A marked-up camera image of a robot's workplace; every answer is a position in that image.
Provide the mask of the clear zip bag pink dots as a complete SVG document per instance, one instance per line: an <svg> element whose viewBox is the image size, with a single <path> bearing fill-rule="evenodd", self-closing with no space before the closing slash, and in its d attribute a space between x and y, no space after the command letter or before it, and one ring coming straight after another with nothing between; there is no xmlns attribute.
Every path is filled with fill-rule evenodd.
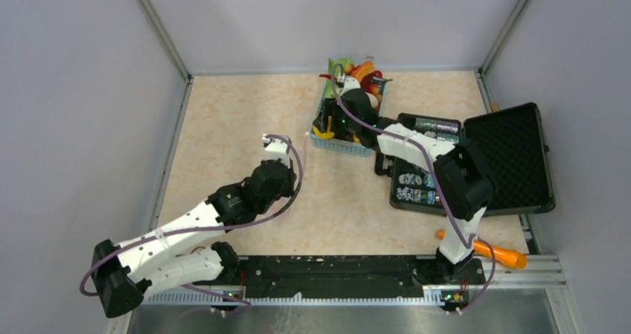
<svg viewBox="0 0 631 334"><path fill-rule="evenodd" d="M308 147L307 147L307 139L309 138L309 134L306 133L304 135L304 140L302 141L300 150L297 150L294 146L291 146L289 150L291 151L293 158L292 160L295 162L295 167L297 169L297 180L293 187L293 194L289 197L287 202L281 207L278 211L278 216L284 215L285 213L289 213L292 209L292 206L296 202L296 200L301 196L302 187L304 184L304 178L306 175L306 166L308 160Z"/></svg>

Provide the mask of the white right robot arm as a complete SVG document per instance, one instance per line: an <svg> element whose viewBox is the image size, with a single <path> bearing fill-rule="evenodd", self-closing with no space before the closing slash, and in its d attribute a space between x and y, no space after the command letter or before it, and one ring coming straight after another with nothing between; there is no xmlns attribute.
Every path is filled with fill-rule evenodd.
<svg viewBox="0 0 631 334"><path fill-rule="evenodd" d="M325 97L313 131L325 138L354 136L363 147L429 174L449 220L437 250L436 272L443 282L457 283L467 272L479 223L496 192L490 166L476 142L431 138L379 116L373 102L361 89Z"/></svg>

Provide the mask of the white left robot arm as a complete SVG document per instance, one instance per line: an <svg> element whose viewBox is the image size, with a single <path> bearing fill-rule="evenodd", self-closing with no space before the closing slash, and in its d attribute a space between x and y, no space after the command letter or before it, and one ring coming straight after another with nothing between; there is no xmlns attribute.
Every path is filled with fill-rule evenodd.
<svg viewBox="0 0 631 334"><path fill-rule="evenodd" d="M229 231L259 225L271 219L266 212L279 199L287 203L273 213L277 217L295 201L304 177L298 159L263 160L241 182L219 187L193 209L175 220L132 240L104 240L93 250L92 267L82 279L80 291L92 281L92 295L99 299L107 318L133 311L151 295L197 281L230 284L238 276L238 256L226 242L218 242L197 254L183 252Z"/></svg>

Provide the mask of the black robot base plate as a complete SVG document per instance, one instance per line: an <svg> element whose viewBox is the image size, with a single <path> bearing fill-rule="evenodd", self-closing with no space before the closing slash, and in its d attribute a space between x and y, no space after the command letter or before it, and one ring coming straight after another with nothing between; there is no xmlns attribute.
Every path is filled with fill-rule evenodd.
<svg viewBox="0 0 631 334"><path fill-rule="evenodd" d="M198 286L234 286L249 299L420 298L424 286L482 285L482 263L472 259L450 272L433 256L250 256L226 278L198 280Z"/></svg>

